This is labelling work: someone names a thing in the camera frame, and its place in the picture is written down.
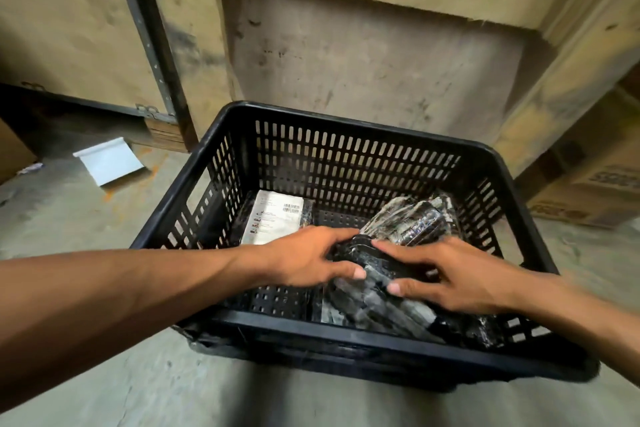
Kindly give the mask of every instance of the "concrete floor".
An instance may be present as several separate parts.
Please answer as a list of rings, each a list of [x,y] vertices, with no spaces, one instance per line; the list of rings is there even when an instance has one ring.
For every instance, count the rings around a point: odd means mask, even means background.
[[[134,145],[150,172],[104,192],[79,159],[57,149],[44,159],[44,169],[0,187],[0,257],[128,247],[187,158]],[[544,220],[538,226],[564,274],[640,309],[635,230],[608,232]],[[506,257],[517,260],[508,227],[497,228]],[[166,330],[0,415],[0,427],[625,427],[640,425],[639,398],[635,386],[606,367],[588,384],[526,379],[436,395],[199,355]]]

